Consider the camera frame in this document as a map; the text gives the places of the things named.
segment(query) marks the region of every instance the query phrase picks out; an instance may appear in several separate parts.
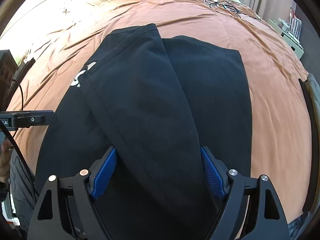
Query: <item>screw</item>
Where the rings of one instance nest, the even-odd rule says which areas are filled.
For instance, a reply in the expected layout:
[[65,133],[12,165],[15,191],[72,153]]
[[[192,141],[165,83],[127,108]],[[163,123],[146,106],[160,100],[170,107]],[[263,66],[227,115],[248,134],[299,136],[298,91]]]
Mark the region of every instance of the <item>screw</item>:
[[268,176],[266,176],[266,175],[262,175],[262,176],[261,176],[261,179],[264,180],[264,181],[268,181],[269,178],[268,178]]
[[81,171],[80,171],[80,175],[81,175],[81,176],[85,176],[85,175],[87,175],[88,173],[89,173],[88,170],[81,170]]
[[231,169],[231,170],[229,170],[229,174],[232,176],[236,176],[238,174],[238,171]]
[[57,178],[56,175],[51,175],[49,177],[49,181],[55,181],[56,178]]

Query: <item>mattress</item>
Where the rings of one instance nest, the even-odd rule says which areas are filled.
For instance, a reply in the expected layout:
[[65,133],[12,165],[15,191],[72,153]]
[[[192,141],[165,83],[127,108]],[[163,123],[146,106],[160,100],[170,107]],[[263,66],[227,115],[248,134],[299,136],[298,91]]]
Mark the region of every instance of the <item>mattress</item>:
[[[210,8],[204,0],[78,0],[66,27],[29,49],[36,63],[21,83],[24,109],[55,111],[84,63],[115,29],[155,23],[162,38],[185,35],[238,50],[252,103],[251,176],[270,177],[289,223],[302,213],[310,177],[310,119],[298,81],[308,73],[270,25],[234,4],[244,14]],[[8,110],[20,108],[16,91]],[[20,129],[15,137],[33,173],[46,130]]]

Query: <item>white logo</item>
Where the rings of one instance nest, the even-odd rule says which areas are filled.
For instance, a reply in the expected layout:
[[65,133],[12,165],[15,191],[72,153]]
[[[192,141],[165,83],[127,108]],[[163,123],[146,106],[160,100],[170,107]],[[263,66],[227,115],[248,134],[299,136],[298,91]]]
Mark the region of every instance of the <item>white logo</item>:
[[[92,62],[92,63],[90,63],[89,65],[87,65],[87,70],[89,70],[90,68],[92,68],[92,66],[93,66],[94,64],[96,64],[95,61]],[[74,79],[73,82],[71,83],[71,86],[77,86],[77,88],[81,87],[81,85],[79,84],[79,81],[78,81],[78,77],[79,77],[80,75],[82,75],[84,72],[86,72],[86,70],[82,70],[82,71],[80,71],[80,72],[76,75],[75,79]]]

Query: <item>gray floor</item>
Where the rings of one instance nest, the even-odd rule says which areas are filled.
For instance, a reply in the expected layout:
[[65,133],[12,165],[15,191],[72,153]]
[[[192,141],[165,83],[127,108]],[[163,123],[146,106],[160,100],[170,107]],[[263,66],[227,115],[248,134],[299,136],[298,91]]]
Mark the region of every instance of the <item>gray floor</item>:
[[302,55],[300,61],[302,62],[304,68],[312,73],[317,82],[320,82],[320,38],[313,28],[312,24],[302,12],[302,10],[297,7],[296,16],[302,21],[302,30],[300,36],[300,43],[304,48],[304,54]]

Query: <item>blue textured pad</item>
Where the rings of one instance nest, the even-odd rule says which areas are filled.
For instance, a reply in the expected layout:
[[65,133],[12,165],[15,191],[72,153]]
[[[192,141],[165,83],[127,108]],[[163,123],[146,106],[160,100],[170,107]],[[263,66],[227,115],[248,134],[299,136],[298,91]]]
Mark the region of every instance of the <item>blue textured pad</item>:
[[226,193],[223,189],[222,178],[215,166],[213,165],[212,161],[208,157],[206,151],[202,147],[200,148],[200,152],[202,168],[209,183],[209,186],[212,190],[212,193],[215,196],[218,196],[220,199],[223,199],[226,196]]
[[118,153],[115,148],[113,148],[112,152],[109,154],[108,158],[106,159],[105,163],[101,167],[100,171],[98,172],[96,178],[94,179],[93,183],[93,191],[91,196],[94,200],[97,200],[100,196],[102,196],[108,186],[110,178],[116,168],[118,163]]

